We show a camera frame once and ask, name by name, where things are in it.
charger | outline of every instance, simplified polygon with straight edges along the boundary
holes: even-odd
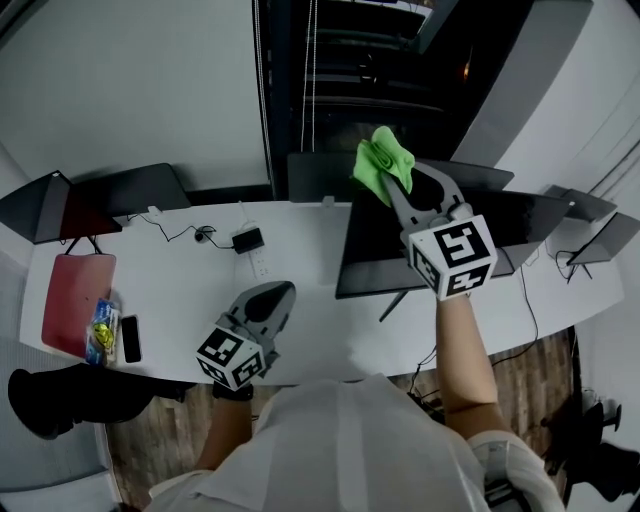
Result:
[[[264,245],[260,228],[249,228],[231,237],[233,248],[238,254],[253,251]]]

curved desk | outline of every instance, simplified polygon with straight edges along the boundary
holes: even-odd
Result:
[[[378,317],[393,299],[391,294],[336,300],[349,212],[348,206],[268,202],[245,204],[244,211],[238,204],[199,206],[165,212],[156,219],[169,236],[189,225],[213,225],[220,245],[228,245],[230,233],[254,220],[266,243],[264,264],[247,254],[197,244],[190,233],[167,243],[156,226],[140,218],[132,219],[122,233],[98,237],[102,251],[117,258],[113,296],[124,315],[135,314],[139,321],[142,361],[124,362],[120,344],[115,369],[211,383],[194,355],[204,341],[204,326],[215,321],[243,289],[288,279],[295,283],[298,296],[286,329],[276,339],[281,357],[255,384],[414,372],[435,343],[435,298],[428,290],[414,291],[383,323]],[[52,353],[57,351],[42,343],[40,333],[54,258],[64,251],[58,243],[35,247],[22,310],[20,341]],[[81,240],[73,254],[92,252],[89,242]],[[590,265],[589,270],[593,280],[579,271],[567,285],[544,244],[537,260],[523,267],[539,337],[622,300],[615,261]],[[519,271],[492,280],[474,292],[471,301],[489,353],[533,340],[535,329]]]

red notebook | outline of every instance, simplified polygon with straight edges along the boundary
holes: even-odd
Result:
[[[111,254],[56,257],[42,322],[45,345],[84,359],[87,325],[98,299],[109,299],[115,269]]]

sleeve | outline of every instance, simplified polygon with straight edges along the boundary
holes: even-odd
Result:
[[[485,470],[485,484],[491,483],[489,470],[490,449],[502,445],[505,449],[506,479],[524,493],[532,510],[563,512],[565,510],[558,491],[544,470],[544,461],[522,439],[510,432],[488,431],[467,441],[473,454]]]
[[[149,491],[151,503],[144,512],[247,512],[247,509],[199,495],[197,486],[212,471],[192,471],[166,480]]]

fiducial marker cube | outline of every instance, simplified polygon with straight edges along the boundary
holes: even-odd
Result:
[[[202,371],[223,386],[236,391],[267,367],[258,343],[216,324],[210,324],[205,336],[196,359]]]
[[[439,300],[489,282],[498,261],[482,215],[409,235],[409,260]]]

